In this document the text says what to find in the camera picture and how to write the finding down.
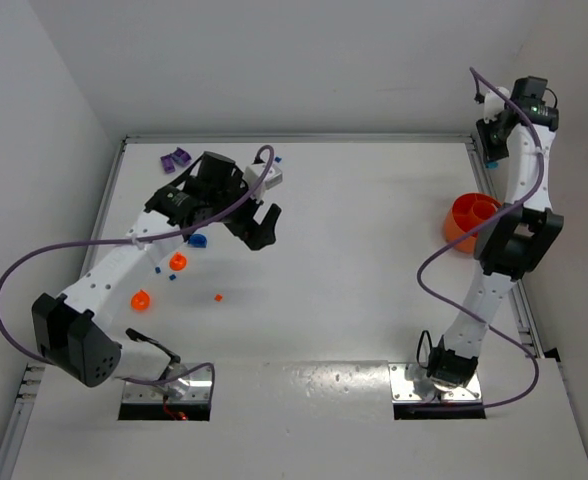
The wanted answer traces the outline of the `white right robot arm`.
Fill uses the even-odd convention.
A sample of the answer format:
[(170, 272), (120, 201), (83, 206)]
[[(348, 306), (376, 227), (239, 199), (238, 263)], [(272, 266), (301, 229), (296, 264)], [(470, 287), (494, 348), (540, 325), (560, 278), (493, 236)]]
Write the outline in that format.
[(483, 107), (476, 128), (484, 161), (508, 160), (508, 181), (503, 204), (471, 230), (478, 268), (456, 319), (428, 357), (426, 373), (438, 386), (469, 383), (503, 298), (538, 266), (563, 228), (548, 189), (550, 150), (559, 127), (557, 106), (544, 100), (548, 91), (547, 80), (527, 76), (511, 89), (490, 87), (475, 97)]

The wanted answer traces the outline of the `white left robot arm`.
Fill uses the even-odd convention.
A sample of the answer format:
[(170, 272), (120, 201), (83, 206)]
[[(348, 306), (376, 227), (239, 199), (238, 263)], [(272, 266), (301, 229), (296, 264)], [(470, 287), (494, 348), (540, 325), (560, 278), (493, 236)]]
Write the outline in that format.
[(40, 355), (90, 388), (110, 378), (160, 386), (186, 375), (179, 355), (159, 341), (133, 328), (114, 337), (110, 325), (125, 305), (140, 303), (140, 288), (153, 270), (183, 268), (180, 246), (211, 223), (224, 224), (252, 251), (274, 244), (281, 208), (271, 205), (261, 221), (255, 214), (265, 192), (282, 180), (273, 158), (255, 158), (240, 169), (226, 156), (204, 152), (153, 194), (125, 236), (83, 277), (58, 296), (42, 294), (34, 302)]

